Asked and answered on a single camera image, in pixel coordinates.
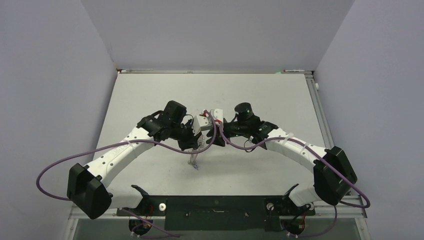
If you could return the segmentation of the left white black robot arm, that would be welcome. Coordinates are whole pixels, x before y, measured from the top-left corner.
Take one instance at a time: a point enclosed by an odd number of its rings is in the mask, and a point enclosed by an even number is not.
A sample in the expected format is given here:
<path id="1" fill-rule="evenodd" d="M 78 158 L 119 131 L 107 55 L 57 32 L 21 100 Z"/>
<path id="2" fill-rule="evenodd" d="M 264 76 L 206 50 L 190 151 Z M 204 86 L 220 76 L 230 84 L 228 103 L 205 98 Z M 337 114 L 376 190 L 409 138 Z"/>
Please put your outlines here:
<path id="1" fill-rule="evenodd" d="M 209 126 L 206 113 L 183 123 L 187 108 L 170 100 L 164 110 L 143 117 L 131 132 L 111 150 L 97 159 L 71 167 L 68 175 L 67 197 L 90 219 L 96 219 L 109 209 L 130 208 L 136 215 L 148 211 L 148 193 L 131 184 L 113 189 L 112 181 L 132 161 L 161 141 L 173 139 L 179 151 L 199 148 L 201 129 Z"/>

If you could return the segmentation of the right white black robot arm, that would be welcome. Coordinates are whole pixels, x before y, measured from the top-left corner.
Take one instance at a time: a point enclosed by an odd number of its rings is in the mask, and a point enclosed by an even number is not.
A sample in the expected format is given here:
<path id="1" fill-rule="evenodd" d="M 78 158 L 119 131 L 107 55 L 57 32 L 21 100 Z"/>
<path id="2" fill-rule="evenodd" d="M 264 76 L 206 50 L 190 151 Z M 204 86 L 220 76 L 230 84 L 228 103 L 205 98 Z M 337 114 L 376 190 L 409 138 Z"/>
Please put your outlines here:
<path id="1" fill-rule="evenodd" d="M 287 213 L 295 214 L 302 206 L 316 201 L 336 206 L 357 182 L 356 173 L 341 148 L 325 148 L 301 140 L 276 124 L 261 120 L 248 102 L 238 104 L 234 111 L 234 121 L 227 121 L 221 109 L 211 111 L 216 130 L 209 131 L 209 142 L 247 151 L 248 147 L 230 141 L 244 137 L 253 144 L 250 149 L 261 147 L 279 153 L 312 173 L 311 183 L 296 184 L 285 193 L 282 207 Z"/>

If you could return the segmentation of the large silver metal keyring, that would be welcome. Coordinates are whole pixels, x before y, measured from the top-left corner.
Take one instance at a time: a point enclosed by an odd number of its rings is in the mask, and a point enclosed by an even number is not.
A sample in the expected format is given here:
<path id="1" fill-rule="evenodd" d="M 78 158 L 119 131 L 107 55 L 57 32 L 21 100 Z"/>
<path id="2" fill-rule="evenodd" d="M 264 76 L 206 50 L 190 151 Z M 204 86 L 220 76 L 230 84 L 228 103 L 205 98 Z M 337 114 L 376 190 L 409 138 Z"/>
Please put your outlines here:
<path id="1" fill-rule="evenodd" d="M 196 149 L 192 149 L 191 152 L 193 154 L 190 155 L 189 160 L 187 161 L 188 165 L 192 166 L 197 164 L 197 157 L 199 153 L 203 153 L 205 149 L 207 149 L 208 144 L 206 144 L 205 137 L 201 135 L 197 140 L 198 147 Z"/>

